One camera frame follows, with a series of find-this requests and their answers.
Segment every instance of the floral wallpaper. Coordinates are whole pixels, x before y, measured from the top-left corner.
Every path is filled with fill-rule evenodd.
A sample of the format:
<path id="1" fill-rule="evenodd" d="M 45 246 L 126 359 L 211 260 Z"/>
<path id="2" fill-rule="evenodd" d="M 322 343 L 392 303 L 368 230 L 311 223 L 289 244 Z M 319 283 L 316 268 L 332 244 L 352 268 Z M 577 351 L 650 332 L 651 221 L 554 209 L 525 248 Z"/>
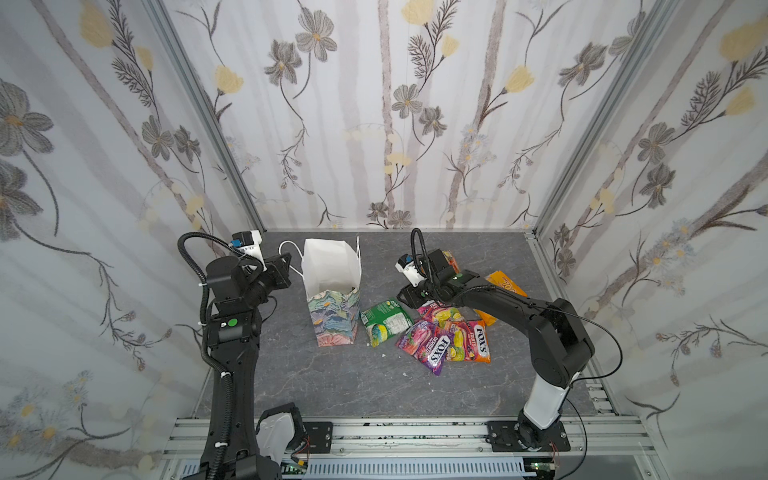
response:
<path id="1" fill-rule="evenodd" d="M 141 4 L 11 2 L 0 52 L 3 474 L 152 478 L 206 372 L 176 239 L 247 219 Z"/>
<path id="2" fill-rule="evenodd" d="M 166 0 L 268 227 L 529 229 L 653 2 Z"/>
<path id="3" fill-rule="evenodd" d="M 766 6 L 681 2 L 539 232 L 673 478 L 764 476 L 766 127 Z"/>

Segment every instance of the gray stone tabletop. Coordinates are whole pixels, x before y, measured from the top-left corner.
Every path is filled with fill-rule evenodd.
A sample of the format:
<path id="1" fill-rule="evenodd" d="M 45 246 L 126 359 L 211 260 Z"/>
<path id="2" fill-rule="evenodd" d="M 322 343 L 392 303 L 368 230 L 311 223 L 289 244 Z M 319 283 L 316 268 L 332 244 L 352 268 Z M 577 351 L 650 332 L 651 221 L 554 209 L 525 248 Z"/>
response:
<path id="1" fill-rule="evenodd" d="M 395 262 L 410 250 L 409 232 L 267 232 L 262 251 L 277 253 L 283 240 L 303 247 L 306 238 L 346 240 L 362 252 L 361 309 L 395 296 L 406 278 Z M 548 299 L 544 280 L 522 233 L 425 233 L 427 249 L 450 250 L 462 269 L 482 275 L 502 270 L 534 298 Z M 295 264 L 300 259 L 294 255 Z M 275 314 L 263 325 L 253 408 L 295 402 L 304 416 L 517 415 L 535 377 L 528 341 L 509 325 L 488 328 L 491 364 L 447 362 L 434 376 L 389 339 L 372 348 L 359 326 L 354 345 L 317 346 L 301 278 L 276 291 Z M 266 316 L 272 303 L 262 306 Z M 478 318 L 472 310 L 470 316 Z M 210 417 L 209 383 L 195 416 Z M 583 383 L 568 398 L 582 415 L 594 414 Z"/>

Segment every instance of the bag handle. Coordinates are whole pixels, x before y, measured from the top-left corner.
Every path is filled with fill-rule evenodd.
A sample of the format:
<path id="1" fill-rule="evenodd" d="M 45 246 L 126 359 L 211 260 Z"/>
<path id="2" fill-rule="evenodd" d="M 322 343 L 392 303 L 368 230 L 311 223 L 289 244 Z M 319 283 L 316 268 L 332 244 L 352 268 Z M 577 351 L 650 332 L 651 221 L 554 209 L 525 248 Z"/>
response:
<path id="1" fill-rule="evenodd" d="M 362 257 L 360 256 L 360 237 L 357 237 L 357 265 L 360 267 L 360 276 L 362 276 Z"/>
<path id="2" fill-rule="evenodd" d="M 299 257 L 301 257 L 301 260 L 304 260 L 304 255 L 301 253 L 301 249 L 299 248 L 299 246 L 296 245 L 294 242 L 292 242 L 290 240 L 286 240 L 286 241 L 282 242 L 280 244 L 280 246 L 277 247 L 277 253 L 279 255 L 283 254 L 283 245 L 285 245 L 286 243 L 290 243 L 291 245 L 293 245 L 296 248 L 296 251 L 299 252 Z M 301 273 L 300 271 L 298 271 L 295 268 L 293 268 L 293 265 L 289 265 L 288 267 L 290 267 L 290 269 L 293 270 L 294 272 L 298 273 L 299 276 L 301 277 L 301 280 L 304 280 L 304 274 L 303 273 Z"/>

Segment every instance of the green snack bag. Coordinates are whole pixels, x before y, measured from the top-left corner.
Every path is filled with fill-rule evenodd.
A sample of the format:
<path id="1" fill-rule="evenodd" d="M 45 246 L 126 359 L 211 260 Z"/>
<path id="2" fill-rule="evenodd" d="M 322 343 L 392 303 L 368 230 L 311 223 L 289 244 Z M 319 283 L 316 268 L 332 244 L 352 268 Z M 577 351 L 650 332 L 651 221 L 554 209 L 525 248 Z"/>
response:
<path id="1" fill-rule="evenodd" d="M 393 298 L 367 309 L 360 314 L 360 318 L 371 339 L 371 346 L 378 346 L 389 337 L 405 332 L 413 325 L 411 317 Z"/>

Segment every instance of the white paper bag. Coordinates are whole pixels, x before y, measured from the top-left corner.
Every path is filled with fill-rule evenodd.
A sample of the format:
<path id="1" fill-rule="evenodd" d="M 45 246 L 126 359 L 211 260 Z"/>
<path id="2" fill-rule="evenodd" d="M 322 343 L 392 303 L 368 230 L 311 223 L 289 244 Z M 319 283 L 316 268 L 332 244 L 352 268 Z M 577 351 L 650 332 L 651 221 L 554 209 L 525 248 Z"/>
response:
<path id="1" fill-rule="evenodd" d="M 280 244 L 278 251 L 283 252 Z M 357 252 L 343 240 L 308 238 L 304 241 L 301 272 L 291 267 L 304 279 L 306 301 L 310 318 L 320 346 L 354 343 L 357 319 L 360 316 L 360 241 Z"/>

